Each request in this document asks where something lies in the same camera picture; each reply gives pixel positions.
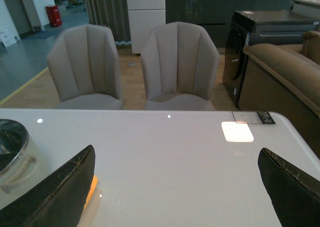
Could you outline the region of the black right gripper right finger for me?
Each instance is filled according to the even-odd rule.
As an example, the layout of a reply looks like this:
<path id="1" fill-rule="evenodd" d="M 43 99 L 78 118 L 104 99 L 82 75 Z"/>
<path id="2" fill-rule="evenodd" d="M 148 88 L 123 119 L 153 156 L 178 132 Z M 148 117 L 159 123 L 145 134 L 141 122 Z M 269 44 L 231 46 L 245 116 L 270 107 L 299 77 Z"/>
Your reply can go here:
<path id="1" fill-rule="evenodd" d="M 320 181 L 268 148 L 257 160 L 260 176 L 283 227 L 320 225 Z"/>

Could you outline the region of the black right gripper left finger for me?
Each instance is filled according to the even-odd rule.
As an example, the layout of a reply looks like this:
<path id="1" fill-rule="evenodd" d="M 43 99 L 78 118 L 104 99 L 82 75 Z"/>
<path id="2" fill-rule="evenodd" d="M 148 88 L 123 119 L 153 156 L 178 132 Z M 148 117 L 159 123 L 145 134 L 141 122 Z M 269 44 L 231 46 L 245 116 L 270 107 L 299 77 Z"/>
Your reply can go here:
<path id="1" fill-rule="evenodd" d="M 2 227 L 75 227 L 94 170 L 95 149 L 88 145 L 24 195 L 1 209 Z"/>

